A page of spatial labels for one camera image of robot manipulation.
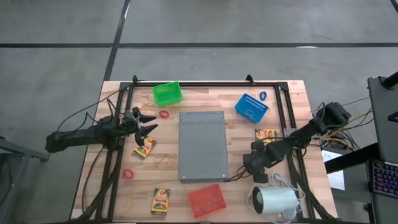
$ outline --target red basket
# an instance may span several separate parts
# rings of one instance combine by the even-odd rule
[[[226,208],[223,193],[218,184],[213,184],[188,194],[195,219]]]

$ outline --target green basket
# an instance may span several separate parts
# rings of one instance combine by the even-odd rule
[[[159,106],[178,102],[182,99],[180,84],[178,82],[166,83],[152,88],[155,103]]]

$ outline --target concrete floor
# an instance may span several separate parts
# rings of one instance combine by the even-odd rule
[[[123,3],[2,0],[0,43],[112,43]],[[397,21],[388,0],[132,0],[121,42],[398,42]],[[98,99],[110,52],[0,49],[0,135],[44,151],[59,122]],[[367,96],[367,77],[396,72],[397,58],[398,48],[119,49],[110,80],[300,79],[315,109]],[[348,110],[355,116],[369,108]],[[352,134],[360,146],[376,141],[372,124]],[[84,153],[76,147],[46,164],[32,161],[13,223],[65,221]],[[366,221],[360,203],[335,200],[340,218]]]

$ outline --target keyboard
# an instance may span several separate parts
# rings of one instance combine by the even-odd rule
[[[373,192],[398,198],[398,166],[372,161]]]

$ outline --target wooden table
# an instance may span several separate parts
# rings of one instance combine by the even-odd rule
[[[119,83],[104,82],[101,99],[116,91],[119,88]],[[288,83],[296,123],[298,128],[300,128],[312,118],[310,104],[303,81],[288,81]],[[265,104],[269,107],[269,110],[260,123],[253,124],[238,115],[234,106],[243,93],[250,94],[258,99],[259,93],[262,91],[267,92]],[[237,169],[242,165],[242,155],[250,152],[250,143],[254,140],[255,128],[277,129],[281,133],[275,91],[271,87],[183,87],[182,95],[183,99],[181,102],[171,105],[178,108],[181,112],[224,111],[230,176],[235,175]],[[117,95],[113,95],[110,99],[116,104]],[[134,87],[132,106],[141,108],[150,100],[153,100],[151,87]],[[287,124],[289,124],[287,110],[286,108],[284,109]],[[157,106],[146,106],[146,110],[143,112],[155,115],[157,111],[159,111]],[[106,115],[109,115],[109,109],[106,101],[104,101],[98,105],[96,119]],[[151,132],[150,137],[154,138],[158,144],[143,161],[132,155],[136,147],[134,135],[126,139],[121,170],[132,169],[134,171],[134,180],[126,180],[120,177],[114,210],[114,222],[269,222],[266,218],[253,213],[246,206],[246,197],[254,186],[251,177],[230,183],[220,183],[227,208],[202,219],[193,219],[187,194],[208,184],[181,184],[178,180],[178,118],[162,119],[158,116],[158,119],[148,124],[154,123],[159,124],[159,127]],[[76,218],[81,214],[82,188],[90,165],[100,149],[100,145],[88,147],[71,218]],[[164,153],[170,155],[171,160],[169,163],[167,163],[167,159],[160,163],[155,163],[155,158]],[[105,154],[106,150],[102,152],[88,181],[85,207],[90,204],[100,189]],[[326,210],[337,217],[319,147],[309,146],[304,161],[311,191]],[[279,172],[286,180],[290,181],[286,161],[277,164],[271,169],[266,169],[266,172],[269,175],[273,172]],[[166,217],[153,217],[150,214],[155,188],[171,190],[170,207]],[[106,199],[104,211],[108,211]],[[269,218],[279,221],[278,217],[271,216]]]

